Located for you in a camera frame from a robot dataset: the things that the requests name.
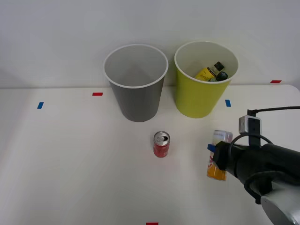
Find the object in yellow cup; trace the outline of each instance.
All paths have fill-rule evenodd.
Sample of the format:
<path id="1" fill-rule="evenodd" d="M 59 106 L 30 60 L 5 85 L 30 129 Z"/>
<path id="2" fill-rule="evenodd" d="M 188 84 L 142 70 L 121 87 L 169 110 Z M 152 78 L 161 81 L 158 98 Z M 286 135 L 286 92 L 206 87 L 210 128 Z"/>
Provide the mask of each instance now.
<path id="1" fill-rule="evenodd" d="M 216 145 L 219 142 L 230 143 L 233 140 L 233 134 L 228 131 L 215 130 L 212 138 L 212 145 Z M 210 152 L 210 160 L 207 168 L 207 176 L 216 180 L 226 180 L 226 171 L 220 170 L 212 161 L 214 153 Z"/>
<path id="2" fill-rule="evenodd" d="M 195 78 L 200 81 L 209 81 L 211 78 L 216 77 L 222 69 L 224 69 L 224 66 L 220 62 L 217 62 L 212 67 L 206 67 L 203 70 L 201 70 L 195 76 Z"/>

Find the red tape marker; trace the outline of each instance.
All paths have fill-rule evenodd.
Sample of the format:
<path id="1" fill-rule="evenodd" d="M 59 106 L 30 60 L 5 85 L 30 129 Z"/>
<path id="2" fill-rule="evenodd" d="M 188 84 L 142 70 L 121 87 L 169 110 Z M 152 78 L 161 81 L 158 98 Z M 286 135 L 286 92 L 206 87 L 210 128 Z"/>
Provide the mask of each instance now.
<path id="1" fill-rule="evenodd" d="M 102 96 L 103 92 L 93 92 L 93 96 Z"/>
<path id="2" fill-rule="evenodd" d="M 270 83 L 280 83 L 281 80 L 272 80 Z"/>

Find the white table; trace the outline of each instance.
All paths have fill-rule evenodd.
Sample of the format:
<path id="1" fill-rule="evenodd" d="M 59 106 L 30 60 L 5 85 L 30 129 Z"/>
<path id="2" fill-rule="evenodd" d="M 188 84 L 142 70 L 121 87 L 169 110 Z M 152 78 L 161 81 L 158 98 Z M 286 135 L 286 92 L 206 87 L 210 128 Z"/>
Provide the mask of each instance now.
<path id="1" fill-rule="evenodd" d="M 164 88 L 157 115 L 136 123 L 123 117 L 110 88 L 0 90 L 0 224 L 271 224 L 232 175 L 206 177 L 206 148 L 214 129 L 238 135 L 248 108 L 300 105 L 299 91 L 229 86 L 202 119 L 180 114 L 172 92 Z M 299 115 L 257 116 L 263 135 L 297 150 Z M 165 158 L 152 151 L 159 130 L 171 136 Z"/>

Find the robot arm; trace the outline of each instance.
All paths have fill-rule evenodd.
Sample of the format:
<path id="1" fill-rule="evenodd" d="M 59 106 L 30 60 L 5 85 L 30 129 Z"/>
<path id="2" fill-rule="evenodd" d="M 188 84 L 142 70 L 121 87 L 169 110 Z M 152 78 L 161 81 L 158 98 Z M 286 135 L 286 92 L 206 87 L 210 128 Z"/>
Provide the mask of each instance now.
<path id="1" fill-rule="evenodd" d="M 249 146 L 220 142 L 213 161 L 240 180 L 273 224 L 300 225 L 300 152 L 272 143 L 260 146 L 260 119 L 245 117 L 252 120 L 240 118 L 239 130 L 251 137 Z"/>

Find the white wall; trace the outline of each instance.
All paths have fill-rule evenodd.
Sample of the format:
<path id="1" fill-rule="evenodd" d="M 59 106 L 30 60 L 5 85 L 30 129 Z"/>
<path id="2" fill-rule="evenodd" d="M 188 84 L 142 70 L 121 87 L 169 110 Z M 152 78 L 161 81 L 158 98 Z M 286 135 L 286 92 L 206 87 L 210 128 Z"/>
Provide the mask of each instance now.
<path id="1" fill-rule="evenodd" d="M 118 46 L 215 40 L 240 58 L 233 83 L 300 87 L 299 0 L 0 0 L 0 87 L 107 86 Z"/>

